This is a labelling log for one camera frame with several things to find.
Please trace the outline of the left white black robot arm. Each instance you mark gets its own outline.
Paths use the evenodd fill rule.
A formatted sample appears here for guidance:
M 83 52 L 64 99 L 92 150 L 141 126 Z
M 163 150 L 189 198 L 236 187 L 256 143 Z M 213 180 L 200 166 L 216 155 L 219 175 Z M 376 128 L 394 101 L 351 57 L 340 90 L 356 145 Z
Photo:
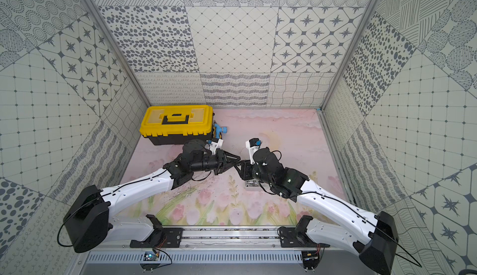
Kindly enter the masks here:
M 91 185 L 82 190 L 63 219 L 70 247 L 85 253 L 107 241 L 128 240 L 132 248 L 164 246 L 167 234 L 162 223 L 147 215 L 144 221 L 119 221 L 115 217 L 127 207 L 157 194 L 172 191 L 193 179 L 196 172 L 226 172 L 241 161 L 238 155 L 217 144 L 206 148 L 200 140 L 191 140 L 173 161 L 139 179 L 99 189 Z

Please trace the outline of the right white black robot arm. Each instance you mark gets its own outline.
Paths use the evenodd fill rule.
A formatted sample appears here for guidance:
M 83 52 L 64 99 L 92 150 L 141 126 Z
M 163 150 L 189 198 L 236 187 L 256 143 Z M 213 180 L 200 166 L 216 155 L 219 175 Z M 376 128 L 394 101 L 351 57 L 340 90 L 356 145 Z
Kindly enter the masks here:
M 397 250 L 404 249 L 392 215 L 375 214 L 338 198 L 306 174 L 284 167 L 269 148 L 251 151 L 249 156 L 235 165 L 244 181 L 267 184 L 269 193 L 308 206 L 336 223 L 315 225 L 310 217 L 303 217 L 296 229 L 298 239 L 349 251 L 379 275 L 391 274 Z

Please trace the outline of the clear plastic storage box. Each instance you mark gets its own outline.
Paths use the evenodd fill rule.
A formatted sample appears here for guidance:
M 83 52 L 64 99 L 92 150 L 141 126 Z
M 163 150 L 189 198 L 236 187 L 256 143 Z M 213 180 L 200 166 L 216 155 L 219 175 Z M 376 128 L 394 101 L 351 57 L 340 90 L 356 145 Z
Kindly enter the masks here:
M 264 184 L 256 179 L 245 180 L 245 189 L 247 191 L 267 191 Z

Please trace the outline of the blue yellow hand tool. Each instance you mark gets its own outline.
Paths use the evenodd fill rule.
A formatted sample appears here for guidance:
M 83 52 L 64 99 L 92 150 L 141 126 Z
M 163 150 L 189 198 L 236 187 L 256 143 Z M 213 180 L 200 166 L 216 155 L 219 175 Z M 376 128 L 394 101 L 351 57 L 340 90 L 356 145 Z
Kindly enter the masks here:
M 227 127 L 222 127 L 218 123 L 214 122 L 214 138 L 222 139 L 222 136 L 228 132 Z

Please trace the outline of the yellow black toolbox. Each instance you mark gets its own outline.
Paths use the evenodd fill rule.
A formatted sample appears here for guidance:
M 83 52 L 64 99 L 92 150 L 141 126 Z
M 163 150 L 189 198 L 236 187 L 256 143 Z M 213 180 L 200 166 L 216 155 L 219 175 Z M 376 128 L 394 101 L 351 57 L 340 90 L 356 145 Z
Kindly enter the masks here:
M 206 142 L 213 136 L 214 111 L 207 105 L 152 106 L 140 126 L 141 136 L 154 145 Z

